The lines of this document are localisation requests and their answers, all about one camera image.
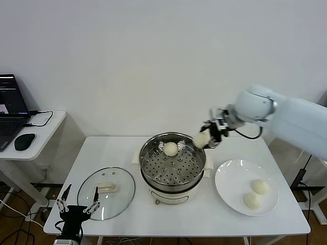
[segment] white plate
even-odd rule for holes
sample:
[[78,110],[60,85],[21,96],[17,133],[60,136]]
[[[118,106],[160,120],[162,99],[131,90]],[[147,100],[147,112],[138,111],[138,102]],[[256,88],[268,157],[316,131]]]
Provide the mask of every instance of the white plate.
[[[262,206],[250,209],[243,201],[243,195],[252,192],[251,181],[262,179],[270,190],[266,195],[259,195]],[[229,160],[224,162],[215,175],[216,188],[225,203],[237,212],[261,216],[271,212],[278,203],[278,191],[273,179],[260,166],[246,160]]]

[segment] computer mouse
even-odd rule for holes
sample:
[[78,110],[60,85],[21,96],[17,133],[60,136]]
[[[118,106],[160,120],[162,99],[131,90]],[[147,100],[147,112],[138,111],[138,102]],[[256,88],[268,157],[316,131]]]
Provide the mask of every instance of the computer mouse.
[[35,134],[22,134],[18,136],[15,139],[15,143],[14,143],[15,149],[17,151],[26,150],[28,147],[30,147],[34,138],[35,138]]

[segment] glass lid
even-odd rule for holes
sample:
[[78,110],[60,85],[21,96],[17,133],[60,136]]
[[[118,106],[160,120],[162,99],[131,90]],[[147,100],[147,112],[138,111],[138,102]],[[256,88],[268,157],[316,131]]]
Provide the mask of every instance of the glass lid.
[[77,195],[77,204],[90,206],[98,187],[100,207],[91,216],[95,221],[104,221],[122,213],[131,203],[135,182],[130,173],[119,167],[107,167],[90,175]]

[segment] laptop screen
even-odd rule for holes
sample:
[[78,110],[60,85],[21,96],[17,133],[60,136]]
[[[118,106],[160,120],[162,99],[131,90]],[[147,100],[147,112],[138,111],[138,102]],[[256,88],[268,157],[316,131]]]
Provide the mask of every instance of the laptop screen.
[[0,116],[29,116],[14,75],[0,75]]

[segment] wooden floor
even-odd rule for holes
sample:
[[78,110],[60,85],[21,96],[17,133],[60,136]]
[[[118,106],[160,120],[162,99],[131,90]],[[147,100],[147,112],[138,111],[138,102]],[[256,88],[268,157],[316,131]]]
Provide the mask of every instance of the wooden floor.
[[[9,188],[6,186],[0,186],[0,192],[6,192]],[[47,198],[49,199],[55,199],[60,191],[60,188],[52,188],[49,192]],[[17,192],[17,195],[22,197],[27,201],[27,203],[31,206],[34,201],[23,191]],[[295,197],[298,201],[305,201],[306,198],[304,195],[297,191],[294,193]],[[4,194],[0,193],[0,198],[4,198]],[[12,208],[26,214],[28,212],[27,205],[22,201],[20,198],[12,196],[9,201],[7,202],[8,205],[10,205]],[[327,200],[321,203],[321,208],[324,211],[324,213],[327,215]],[[19,216],[14,211],[4,208],[1,211],[1,214],[8,215],[8,216]],[[42,221],[40,219],[40,214],[37,215],[37,218],[35,219],[37,222],[42,224]],[[5,242],[3,240],[13,233],[14,231],[18,230],[21,223],[22,223],[22,229],[25,231],[28,231],[29,228],[29,222],[23,221],[23,218],[9,218],[5,217],[3,215],[0,215],[0,244],[1,245],[25,245],[27,236],[24,233],[20,233],[17,243],[16,241],[16,234],[9,237]],[[327,226],[321,226],[313,212],[310,214],[310,225],[311,225],[311,233],[309,235],[309,244],[310,245],[322,245],[327,244]],[[42,228],[38,226],[35,223],[31,223],[31,233],[35,236],[35,245],[52,245],[55,237],[54,235],[47,235],[43,232]],[[94,244],[97,242],[97,238],[91,237],[89,238]],[[110,238],[107,237],[104,239],[103,245],[118,245],[118,242],[112,242],[112,241],[118,241],[118,238]],[[242,238],[189,238],[190,242],[193,245],[204,245],[204,244],[216,244],[216,245],[241,245],[243,244]],[[255,244],[256,241],[260,240],[259,237],[253,237],[252,238],[252,244]],[[137,240],[142,245],[149,245],[150,244],[150,238],[140,238]],[[180,245],[191,245],[185,238],[181,238],[179,241]],[[175,244],[177,245],[178,240],[177,238],[153,238],[152,245],[164,245],[164,244]],[[27,244],[33,244],[32,243],[32,237],[29,238],[29,241]],[[306,244],[306,236],[289,236],[286,237],[279,242],[275,243],[275,245],[305,245]]]

